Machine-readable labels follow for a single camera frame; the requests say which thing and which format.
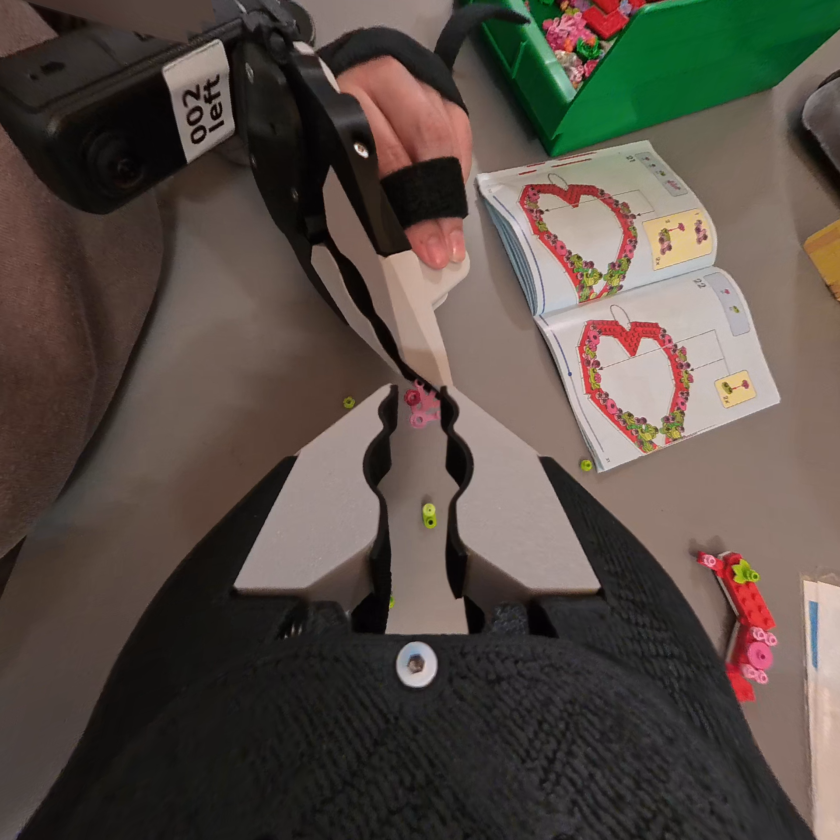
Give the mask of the pile of loose lego pieces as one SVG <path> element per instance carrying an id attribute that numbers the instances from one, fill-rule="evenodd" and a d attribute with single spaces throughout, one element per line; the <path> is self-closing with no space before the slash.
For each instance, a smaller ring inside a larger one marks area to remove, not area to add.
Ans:
<path id="1" fill-rule="evenodd" d="M 631 20 L 658 1 L 539 1 L 525 7 L 578 91 Z"/>

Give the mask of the pink lego flower stem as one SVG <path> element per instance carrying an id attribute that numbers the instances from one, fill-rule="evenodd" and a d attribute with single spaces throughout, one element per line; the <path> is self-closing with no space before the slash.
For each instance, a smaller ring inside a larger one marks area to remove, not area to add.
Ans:
<path id="1" fill-rule="evenodd" d="M 440 419 L 440 401 L 434 389 L 426 388 L 420 381 L 415 381 L 403 397 L 408 405 L 409 423 L 414 428 L 423 428 Z"/>

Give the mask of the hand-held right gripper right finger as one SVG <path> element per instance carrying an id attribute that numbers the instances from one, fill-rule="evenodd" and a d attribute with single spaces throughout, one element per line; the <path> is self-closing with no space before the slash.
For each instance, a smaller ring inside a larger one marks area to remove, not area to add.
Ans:
<path id="1" fill-rule="evenodd" d="M 538 452 L 455 388 L 440 395 L 448 507 L 448 583 L 480 634 L 503 604 L 601 590 Z"/>

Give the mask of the person's left hand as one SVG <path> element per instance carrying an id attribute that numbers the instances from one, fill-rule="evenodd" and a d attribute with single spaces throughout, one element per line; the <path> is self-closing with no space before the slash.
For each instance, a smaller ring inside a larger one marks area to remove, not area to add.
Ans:
<path id="1" fill-rule="evenodd" d="M 380 178 L 438 158 L 457 159 L 462 183 L 472 164 L 467 113 L 416 79 L 398 60 L 381 56 L 337 76 L 371 127 Z"/>

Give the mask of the red lego heart segment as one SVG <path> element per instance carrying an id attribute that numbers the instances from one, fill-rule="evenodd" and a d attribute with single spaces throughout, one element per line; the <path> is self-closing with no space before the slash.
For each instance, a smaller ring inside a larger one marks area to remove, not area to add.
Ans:
<path id="1" fill-rule="evenodd" d="M 736 552 L 701 550 L 696 561 L 716 576 L 734 615 L 723 657 L 730 686 L 738 702 L 754 702 L 755 687 L 769 681 L 778 644 L 775 621 L 760 593 L 760 574 Z"/>

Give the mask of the green plastic bin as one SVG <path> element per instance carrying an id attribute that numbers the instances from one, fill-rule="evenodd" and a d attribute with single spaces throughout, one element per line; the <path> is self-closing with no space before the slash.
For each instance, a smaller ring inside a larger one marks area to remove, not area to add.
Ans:
<path id="1" fill-rule="evenodd" d="M 838 1 L 649 3 L 575 88 L 543 33 L 559 10 L 497 5 L 528 16 L 480 32 L 550 156 L 771 89 L 839 29 Z"/>

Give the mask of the grey padded object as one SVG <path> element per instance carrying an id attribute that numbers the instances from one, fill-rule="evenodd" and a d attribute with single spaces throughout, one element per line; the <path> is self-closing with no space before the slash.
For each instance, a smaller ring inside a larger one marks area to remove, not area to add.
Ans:
<path id="1" fill-rule="evenodd" d="M 805 100 L 800 117 L 810 152 L 839 176 L 839 70 L 826 77 Z"/>

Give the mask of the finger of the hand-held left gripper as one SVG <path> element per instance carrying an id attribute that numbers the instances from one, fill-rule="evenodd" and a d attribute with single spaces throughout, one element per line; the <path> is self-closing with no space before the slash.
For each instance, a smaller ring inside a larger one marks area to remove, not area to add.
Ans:
<path id="1" fill-rule="evenodd" d="M 366 330 L 370 324 L 352 300 L 340 264 L 326 245 L 311 248 L 311 265 L 343 320 L 353 330 Z"/>
<path id="2" fill-rule="evenodd" d="M 352 300 L 369 322 L 354 330 L 394 372 L 434 390 L 453 384 L 436 310 L 469 273 L 470 261 L 431 269 L 407 250 L 390 257 L 363 248 L 356 262 L 329 241 Z"/>

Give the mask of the person's brown clothing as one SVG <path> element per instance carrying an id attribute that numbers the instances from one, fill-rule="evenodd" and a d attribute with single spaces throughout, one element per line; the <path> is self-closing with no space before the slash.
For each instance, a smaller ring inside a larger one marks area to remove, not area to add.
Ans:
<path id="1" fill-rule="evenodd" d="M 1 553 L 56 501 L 123 378 L 161 280 L 161 213 L 62 202 L 1 130 Z"/>

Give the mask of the lego instruction booklet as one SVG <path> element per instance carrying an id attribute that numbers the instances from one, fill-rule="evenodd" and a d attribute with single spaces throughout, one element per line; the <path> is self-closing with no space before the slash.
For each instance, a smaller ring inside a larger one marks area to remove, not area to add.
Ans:
<path id="1" fill-rule="evenodd" d="M 650 142 L 476 187 L 597 471 L 779 403 L 711 216 Z"/>

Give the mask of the yellow lego set box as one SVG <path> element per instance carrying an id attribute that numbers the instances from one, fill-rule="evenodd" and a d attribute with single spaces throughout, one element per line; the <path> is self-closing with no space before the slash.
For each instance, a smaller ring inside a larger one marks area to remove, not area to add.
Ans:
<path id="1" fill-rule="evenodd" d="M 827 225 L 808 237 L 803 248 L 809 256 L 826 288 L 839 301 L 839 228 L 840 222 Z"/>

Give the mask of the white printed sheet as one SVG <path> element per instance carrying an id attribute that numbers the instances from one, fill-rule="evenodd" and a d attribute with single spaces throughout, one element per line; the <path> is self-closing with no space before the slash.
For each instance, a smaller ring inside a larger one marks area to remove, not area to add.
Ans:
<path id="1" fill-rule="evenodd" d="M 802 581 L 805 704 L 812 824 L 818 839 L 839 838 L 839 575 Z"/>

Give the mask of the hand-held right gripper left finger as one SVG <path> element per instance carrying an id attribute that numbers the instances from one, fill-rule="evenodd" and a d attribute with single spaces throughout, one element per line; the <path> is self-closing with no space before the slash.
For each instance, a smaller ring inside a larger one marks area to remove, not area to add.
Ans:
<path id="1" fill-rule="evenodd" d="M 392 467 L 398 391 L 384 385 L 303 447 L 234 583 L 241 595 L 335 602 L 383 634 L 392 548 L 380 490 Z"/>

